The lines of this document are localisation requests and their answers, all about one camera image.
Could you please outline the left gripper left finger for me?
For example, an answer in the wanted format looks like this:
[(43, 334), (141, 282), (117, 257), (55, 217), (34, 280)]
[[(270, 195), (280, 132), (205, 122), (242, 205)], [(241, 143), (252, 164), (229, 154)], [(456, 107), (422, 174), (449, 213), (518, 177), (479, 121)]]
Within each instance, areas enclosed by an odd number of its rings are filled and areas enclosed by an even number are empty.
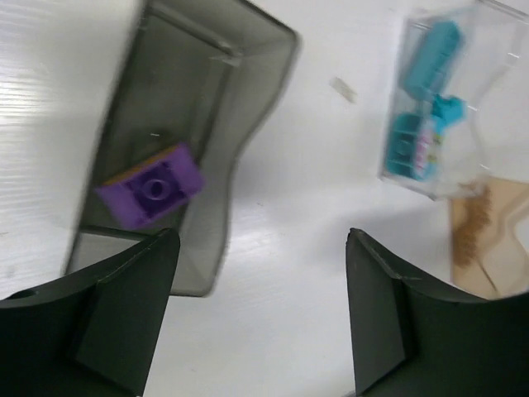
[(165, 229), (3, 299), (2, 395), (143, 395), (179, 249)]

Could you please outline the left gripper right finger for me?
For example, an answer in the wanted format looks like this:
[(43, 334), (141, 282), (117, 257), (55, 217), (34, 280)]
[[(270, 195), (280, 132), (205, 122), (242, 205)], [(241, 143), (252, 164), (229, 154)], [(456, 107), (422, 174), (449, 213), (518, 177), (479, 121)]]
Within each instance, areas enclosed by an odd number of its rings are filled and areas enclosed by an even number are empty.
[(358, 396), (527, 395), (527, 294), (469, 294), (357, 228), (346, 278)]

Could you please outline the amber plastic container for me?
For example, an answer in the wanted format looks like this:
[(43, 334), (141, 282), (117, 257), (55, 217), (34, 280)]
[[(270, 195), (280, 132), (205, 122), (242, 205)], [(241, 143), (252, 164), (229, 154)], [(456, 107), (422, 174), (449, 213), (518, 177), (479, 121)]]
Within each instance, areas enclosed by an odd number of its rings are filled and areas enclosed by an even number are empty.
[(500, 299), (528, 291), (528, 184), (491, 178), (490, 224), (479, 234), (475, 258), (454, 263), (452, 234), (463, 221), (466, 198), (450, 200), (451, 281), (471, 294)]

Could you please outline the brown lego brick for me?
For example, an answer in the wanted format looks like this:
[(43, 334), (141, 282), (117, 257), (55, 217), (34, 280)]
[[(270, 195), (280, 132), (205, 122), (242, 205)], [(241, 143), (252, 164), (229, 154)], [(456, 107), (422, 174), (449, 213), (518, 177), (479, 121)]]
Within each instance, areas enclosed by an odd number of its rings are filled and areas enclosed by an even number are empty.
[(453, 259), (457, 266), (465, 267), (475, 258), (478, 236), (490, 224), (491, 205), (488, 186), (479, 196), (464, 199), (464, 219), (452, 234)]

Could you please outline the purple butterfly lego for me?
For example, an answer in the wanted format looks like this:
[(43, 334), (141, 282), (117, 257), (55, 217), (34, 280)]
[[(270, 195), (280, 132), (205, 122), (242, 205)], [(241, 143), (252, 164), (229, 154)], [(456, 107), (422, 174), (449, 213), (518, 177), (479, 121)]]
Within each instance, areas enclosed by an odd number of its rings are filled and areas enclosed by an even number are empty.
[(126, 230), (161, 219), (197, 195), (204, 178), (185, 144), (171, 146), (95, 188)]

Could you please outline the teal round printed lego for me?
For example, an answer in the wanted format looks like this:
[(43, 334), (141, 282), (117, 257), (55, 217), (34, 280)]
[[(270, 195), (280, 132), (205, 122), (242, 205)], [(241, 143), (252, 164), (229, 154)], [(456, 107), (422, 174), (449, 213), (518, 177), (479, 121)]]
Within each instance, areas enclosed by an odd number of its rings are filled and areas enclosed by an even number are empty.
[(416, 181), (430, 179), (437, 169), (438, 150), (447, 122), (436, 115), (403, 112), (390, 127), (384, 167), (391, 175)]

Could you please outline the small teal lego brick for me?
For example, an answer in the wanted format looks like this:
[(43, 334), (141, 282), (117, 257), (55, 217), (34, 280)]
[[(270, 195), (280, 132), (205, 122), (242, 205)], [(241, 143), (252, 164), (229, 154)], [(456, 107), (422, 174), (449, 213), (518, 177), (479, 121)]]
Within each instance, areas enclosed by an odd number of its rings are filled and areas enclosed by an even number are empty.
[(456, 96), (434, 97), (431, 116), (438, 131), (453, 126), (466, 118), (466, 102)]

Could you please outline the teal rectangular lego brick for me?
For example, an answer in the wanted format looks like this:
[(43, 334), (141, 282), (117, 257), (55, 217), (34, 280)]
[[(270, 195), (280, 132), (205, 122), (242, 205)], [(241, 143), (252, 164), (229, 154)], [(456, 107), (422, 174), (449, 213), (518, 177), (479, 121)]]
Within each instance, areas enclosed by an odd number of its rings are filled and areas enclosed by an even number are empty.
[(434, 23), (424, 35), (403, 76), (403, 89), (417, 101), (437, 95), (446, 83), (464, 44), (459, 26), (450, 20)]

